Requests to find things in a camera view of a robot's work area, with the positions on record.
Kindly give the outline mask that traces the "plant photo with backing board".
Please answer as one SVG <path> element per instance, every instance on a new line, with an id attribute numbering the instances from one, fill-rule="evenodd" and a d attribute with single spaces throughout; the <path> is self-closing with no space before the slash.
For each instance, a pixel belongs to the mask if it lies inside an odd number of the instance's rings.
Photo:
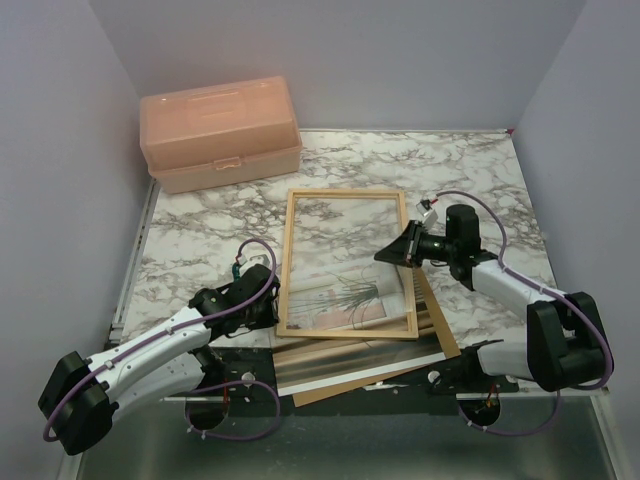
<path id="1" fill-rule="evenodd" d="M 406 268 L 360 259 L 290 274 L 290 330 L 408 329 Z M 272 341 L 279 395 L 302 394 L 443 360 L 419 285 L 414 285 L 418 337 L 410 340 L 284 338 Z"/>

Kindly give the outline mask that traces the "light wooden picture frame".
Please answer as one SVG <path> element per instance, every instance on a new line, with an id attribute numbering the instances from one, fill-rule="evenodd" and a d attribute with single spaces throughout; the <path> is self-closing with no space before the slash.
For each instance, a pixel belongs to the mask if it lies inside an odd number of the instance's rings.
<path id="1" fill-rule="evenodd" d="M 401 190 L 290 190 L 278 336 L 416 339 L 417 307 L 411 270 L 374 258 L 407 223 Z"/>

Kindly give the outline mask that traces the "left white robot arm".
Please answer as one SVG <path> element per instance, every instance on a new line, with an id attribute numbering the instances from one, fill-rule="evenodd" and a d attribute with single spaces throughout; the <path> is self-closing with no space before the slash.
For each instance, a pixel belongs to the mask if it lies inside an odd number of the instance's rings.
<path id="1" fill-rule="evenodd" d="M 199 290 L 168 320 L 131 341 L 82 357 L 73 351 L 54 367 L 38 400 L 46 419 L 43 438 L 70 455 L 100 442 L 113 424 L 135 409 L 176 394 L 228 394 L 274 389 L 252 374 L 232 377 L 212 342 L 239 330 L 274 326 L 280 282 L 256 264 L 236 281 Z"/>

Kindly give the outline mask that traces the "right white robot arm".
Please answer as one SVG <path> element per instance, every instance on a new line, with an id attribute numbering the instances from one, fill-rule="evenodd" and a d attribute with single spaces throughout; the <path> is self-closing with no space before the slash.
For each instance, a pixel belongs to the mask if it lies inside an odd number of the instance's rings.
<path id="1" fill-rule="evenodd" d="M 551 289 L 507 267 L 482 247 L 473 207 L 448 207 L 445 232 L 435 235 L 429 231 L 431 204 L 421 206 L 425 218 L 410 221 L 375 260 L 414 270 L 426 261 L 443 263 L 465 288 L 501 303 L 526 323 L 521 342 L 485 341 L 463 349 L 459 371 L 467 389 L 483 391 L 498 376 L 532 381 L 548 392 L 597 389 L 608 380 L 613 357 L 591 296 Z"/>

